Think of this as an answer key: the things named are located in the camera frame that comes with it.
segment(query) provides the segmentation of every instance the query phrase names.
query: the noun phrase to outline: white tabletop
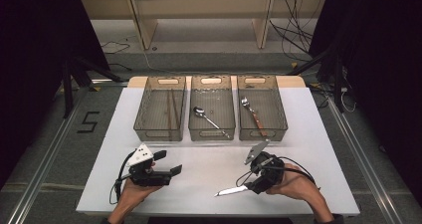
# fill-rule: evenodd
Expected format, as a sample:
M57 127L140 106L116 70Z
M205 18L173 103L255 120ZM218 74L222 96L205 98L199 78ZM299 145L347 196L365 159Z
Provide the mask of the white tabletop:
M143 89L140 88L123 89L77 211L93 215L106 215L113 211L114 205L108 203L110 189L124 159L140 145L133 124L142 94ZM359 214L310 90L282 88L280 94L289 129L282 141L271 142L265 151L291 158L306 168L320 187L331 212L345 216ZM191 141L187 127L188 112L185 112L185 117L182 141L146 143L152 152L167 150L167 156L156 161L155 170L167 171L182 164L182 172L171 179L169 186L152 193L133 213L145 216L232 217L312 214L304 201L281 195L257 195L245 191L214 197L218 191L234 187L236 180L249 170L249 165L243 162L250 147L259 142L240 141L237 127L232 141Z

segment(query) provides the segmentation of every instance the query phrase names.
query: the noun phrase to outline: clear plastic bin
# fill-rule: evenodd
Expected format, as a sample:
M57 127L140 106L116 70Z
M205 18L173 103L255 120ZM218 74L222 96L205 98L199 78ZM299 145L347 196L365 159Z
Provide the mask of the clear plastic bin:
M195 108L202 109L204 115L198 115ZM192 77L189 111L192 141L233 140L235 127L231 77Z
M288 123L275 76L238 76L239 139L281 141ZM250 109L242 104L246 98Z
M185 77L148 77L134 123L142 141L181 141Z

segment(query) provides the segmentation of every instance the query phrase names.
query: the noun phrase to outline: human hand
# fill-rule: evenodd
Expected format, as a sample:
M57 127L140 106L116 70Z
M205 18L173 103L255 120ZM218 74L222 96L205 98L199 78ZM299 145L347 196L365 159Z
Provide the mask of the human hand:
M139 186L128 178L124 184L123 192L111 212L107 221L111 224L121 223L124 217L129 214L133 208L141 203L149 194L162 188L162 186Z
M285 168L301 170L298 166L290 163L285 163ZM296 172L285 171L280 179L281 181L278 184L266 191L267 194L281 194L294 199L304 200L313 210L314 217L318 223L329 222L334 219L317 186L307 177Z
M298 166L290 163L285 164L285 168L301 170ZM280 176L279 183L269 188L267 194L281 194L294 199L307 201L311 196L319 193L316 185L305 176L291 171L285 171Z

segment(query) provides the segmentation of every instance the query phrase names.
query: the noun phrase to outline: spoon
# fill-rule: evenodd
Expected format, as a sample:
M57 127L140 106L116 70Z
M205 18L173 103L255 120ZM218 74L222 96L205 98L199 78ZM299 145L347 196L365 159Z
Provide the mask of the spoon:
M195 112L195 115L199 116L199 117L204 117L205 119L207 119L207 121L209 121L213 126L215 126L216 128L220 129L220 127L215 124L215 122L213 122L211 119L209 119L207 117L207 115L205 115L205 110L203 108L200 107L194 107L193 108L193 112ZM227 136L227 138L230 138L230 135L225 132L224 130L222 130L221 132L223 132L224 135Z
M255 121L255 123L257 124L257 127L258 127L259 129L263 129L263 128L264 128L264 126L261 124L261 122L260 122L260 120L258 119L258 116L257 116L257 114L255 113L255 111L254 111L254 110L252 110L251 105L250 105L250 104L249 104L249 102L248 102L248 99L246 99L246 97L242 97L242 99L241 99L241 103L242 103L242 106L243 106L244 108L248 109L248 110L249 110L249 112L252 114L252 117L254 118L254 121ZM266 133L265 131L260 131L260 133L261 133L261 135L262 135L262 136L267 136L267 133Z

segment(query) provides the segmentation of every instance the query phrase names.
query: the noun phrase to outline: knife blade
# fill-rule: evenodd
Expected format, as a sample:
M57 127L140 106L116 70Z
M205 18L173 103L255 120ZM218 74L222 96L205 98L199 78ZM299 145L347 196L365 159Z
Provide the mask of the knife blade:
M221 190L221 191L217 192L214 196L215 197L224 196L224 195L234 194L234 193L248 191L248 190L249 190L249 188L247 186L242 185L242 186L239 186L239 187L233 187L233 188Z

